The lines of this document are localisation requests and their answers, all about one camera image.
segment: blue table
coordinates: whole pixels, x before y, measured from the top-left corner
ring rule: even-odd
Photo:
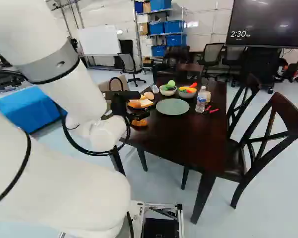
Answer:
[[[27,88],[1,98],[0,111],[28,133],[60,117],[54,102],[37,87]]]

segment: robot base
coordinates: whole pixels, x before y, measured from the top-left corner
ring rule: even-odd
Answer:
[[[154,211],[165,219],[146,218],[147,211]],[[159,204],[132,201],[129,210],[133,219],[134,238],[184,238],[182,204]],[[60,233],[59,238],[75,238]],[[116,238],[131,238],[127,218]]]

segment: television screen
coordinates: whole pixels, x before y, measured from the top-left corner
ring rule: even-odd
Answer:
[[[298,0],[235,0],[226,44],[298,48]]]

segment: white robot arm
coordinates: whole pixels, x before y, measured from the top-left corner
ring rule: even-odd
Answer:
[[[0,0],[0,53],[79,124],[97,151],[126,131],[100,121],[106,102],[42,0]],[[52,151],[0,114],[0,220],[38,223],[82,238],[113,238],[130,204],[126,178]]]

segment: dark wooden table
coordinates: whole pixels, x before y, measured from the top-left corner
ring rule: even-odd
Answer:
[[[157,82],[158,87],[165,80]],[[178,87],[191,82],[177,82]],[[155,107],[150,110],[146,128],[132,128],[127,144],[137,148],[144,169],[147,169],[144,151],[188,166],[201,172],[201,181],[191,221],[196,224],[208,195],[212,189],[216,174],[224,171],[226,148],[226,84],[224,82],[202,81],[211,92],[212,109],[219,108],[213,114],[195,112],[196,97],[186,100],[190,109],[180,116],[167,116],[159,113]],[[154,102],[170,98],[155,94]]]

